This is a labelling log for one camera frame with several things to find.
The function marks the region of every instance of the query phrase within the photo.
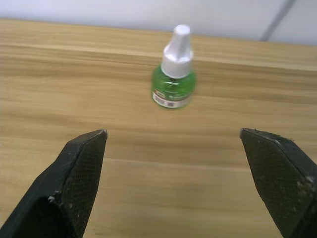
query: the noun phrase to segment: wood grain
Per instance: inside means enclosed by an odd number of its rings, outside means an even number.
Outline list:
[[[79,134],[108,130],[85,238],[279,238],[241,127],[317,159],[317,48],[193,36],[197,89],[181,110],[150,99],[170,34],[0,20],[0,223]]]

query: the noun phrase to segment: bottle label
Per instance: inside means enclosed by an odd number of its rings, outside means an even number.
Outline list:
[[[163,97],[165,97],[164,94],[158,90],[155,90],[154,92],[152,92],[153,100],[166,108],[180,108],[188,104],[190,101],[190,97],[185,97],[185,98],[183,97],[183,99],[179,101],[170,101],[170,100],[166,100]]]

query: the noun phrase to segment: white cap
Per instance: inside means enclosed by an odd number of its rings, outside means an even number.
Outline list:
[[[193,52],[190,47],[190,27],[178,25],[171,41],[164,48],[161,69],[171,78],[183,78],[190,74]]]

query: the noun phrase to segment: bottle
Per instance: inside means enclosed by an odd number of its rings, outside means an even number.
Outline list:
[[[195,89],[192,71],[193,52],[190,46],[190,27],[178,25],[169,44],[164,48],[163,60],[152,75],[152,99],[166,108],[187,105]]]

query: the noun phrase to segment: wooden table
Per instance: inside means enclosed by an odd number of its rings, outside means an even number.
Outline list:
[[[85,238],[280,238],[241,127],[317,159],[317,47],[193,36],[193,102],[150,79],[170,33],[0,20],[0,223],[64,144],[106,128]]]

